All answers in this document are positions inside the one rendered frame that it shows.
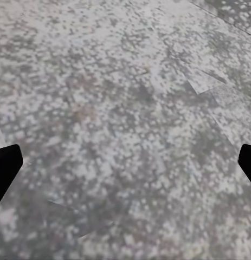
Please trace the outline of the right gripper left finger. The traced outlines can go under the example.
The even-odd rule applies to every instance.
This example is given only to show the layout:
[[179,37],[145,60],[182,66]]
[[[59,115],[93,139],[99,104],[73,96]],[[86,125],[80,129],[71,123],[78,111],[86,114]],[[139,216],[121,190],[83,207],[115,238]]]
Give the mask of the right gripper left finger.
[[23,165],[18,144],[0,148],[0,202]]

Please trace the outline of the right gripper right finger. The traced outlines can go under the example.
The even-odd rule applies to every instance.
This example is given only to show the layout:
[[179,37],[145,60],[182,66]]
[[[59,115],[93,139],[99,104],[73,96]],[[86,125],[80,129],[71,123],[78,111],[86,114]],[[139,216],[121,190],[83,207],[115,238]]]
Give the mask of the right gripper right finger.
[[240,150],[238,163],[251,181],[251,145],[243,144]]

